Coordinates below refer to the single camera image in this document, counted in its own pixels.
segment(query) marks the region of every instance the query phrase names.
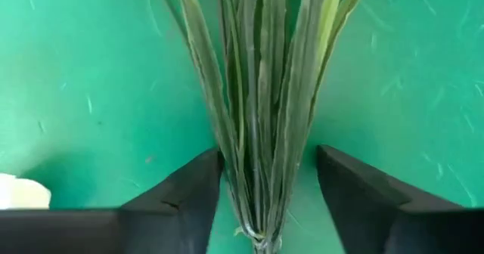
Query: green table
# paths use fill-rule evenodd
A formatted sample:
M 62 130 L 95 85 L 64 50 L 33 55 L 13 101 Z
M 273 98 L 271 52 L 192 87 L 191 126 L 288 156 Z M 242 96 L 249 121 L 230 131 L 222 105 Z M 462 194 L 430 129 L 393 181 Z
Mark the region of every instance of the green table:
M 343 253 L 316 144 L 484 204 L 483 5 L 362 0 L 321 89 L 282 253 Z M 0 172 L 42 182 L 52 208 L 118 206 L 214 146 L 163 0 L 0 0 L 0 23 Z M 250 253 L 222 193 L 209 253 Z

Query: teal background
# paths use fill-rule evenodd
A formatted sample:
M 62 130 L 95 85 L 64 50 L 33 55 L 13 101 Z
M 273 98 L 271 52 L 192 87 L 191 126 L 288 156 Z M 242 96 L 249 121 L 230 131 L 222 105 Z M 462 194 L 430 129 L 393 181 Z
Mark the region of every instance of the teal background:
M 201 1 L 215 35 L 216 0 Z M 484 204 L 483 5 L 361 1 L 321 87 L 282 253 L 343 253 L 317 144 Z M 213 147 L 177 28 L 164 0 L 0 0 L 0 172 L 43 183 L 54 209 L 118 206 Z M 209 253 L 250 253 L 236 227 L 222 184 Z

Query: white object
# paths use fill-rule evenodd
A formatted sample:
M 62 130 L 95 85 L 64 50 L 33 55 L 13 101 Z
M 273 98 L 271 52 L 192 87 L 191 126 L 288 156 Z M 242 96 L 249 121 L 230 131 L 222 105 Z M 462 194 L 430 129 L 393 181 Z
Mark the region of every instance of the white object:
M 0 173 L 0 209 L 48 209 L 51 192 L 40 183 Z

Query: green surface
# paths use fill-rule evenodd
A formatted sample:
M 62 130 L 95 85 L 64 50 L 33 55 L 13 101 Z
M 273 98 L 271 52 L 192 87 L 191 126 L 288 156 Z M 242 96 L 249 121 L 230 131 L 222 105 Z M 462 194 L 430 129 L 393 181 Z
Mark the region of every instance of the green surface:
M 483 5 L 362 0 L 321 89 L 282 253 L 343 253 L 312 164 L 320 143 L 484 204 Z M 54 208 L 117 206 L 214 145 L 163 0 L 0 0 L 0 23 L 0 172 L 42 182 Z M 223 189 L 209 253 L 250 253 L 236 227 Z

